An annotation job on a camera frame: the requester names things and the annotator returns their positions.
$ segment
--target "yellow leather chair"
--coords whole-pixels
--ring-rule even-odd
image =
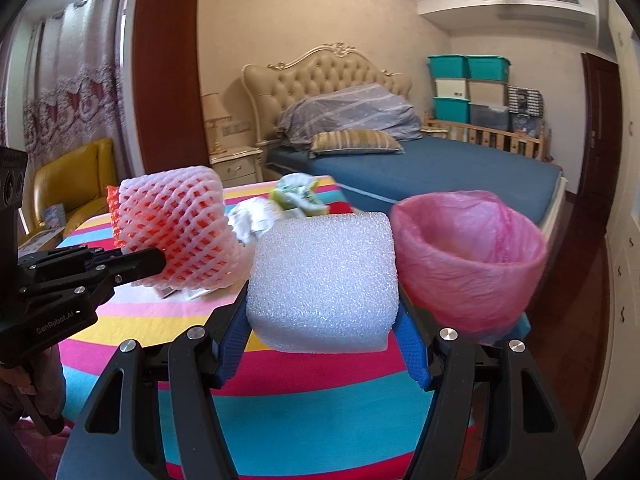
[[[44,210],[65,207],[63,238],[92,216],[107,213],[107,186],[117,186],[113,141],[99,139],[40,168],[33,180],[36,231],[44,228]]]

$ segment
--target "blue gripper pad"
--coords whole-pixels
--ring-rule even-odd
[[[431,383],[427,349],[402,301],[398,306],[398,314],[392,328],[409,377],[423,390],[426,389]]]
[[[246,343],[251,334],[251,326],[246,318],[246,295],[238,307],[236,315],[231,320],[226,333],[218,346],[218,369],[216,377],[222,387],[226,380],[236,374],[240,358],[246,348]]]

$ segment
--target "nightstand drawer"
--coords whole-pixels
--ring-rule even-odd
[[[247,184],[256,184],[257,182],[258,179],[256,178],[255,173],[252,173],[250,175],[240,176],[230,180],[223,180],[222,187],[246,186]]]
[[[220,177],[220,180],[230,180],[255,173],[254,158],[252,156],[219,162],[212,167],[213,171]]]

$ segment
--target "white foam block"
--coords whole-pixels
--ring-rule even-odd
[[[383,351],[397,312],[396,257],[384,214],[282,220],[258,241],[247,317],[271,348]]]

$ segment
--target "wooden railing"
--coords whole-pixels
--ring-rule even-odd
[[[471,144],[481,144],[488,148],[504,150],[511,153],[524,155],[528,158],[543,160],[545,138],[540,135],[539,139],[523,134],[514,134],[473,126],[472,124],[453,123],[450,121],[427,120],[424,123],[423,131],[434,137],[444,137],[446,139],[460,140]]]

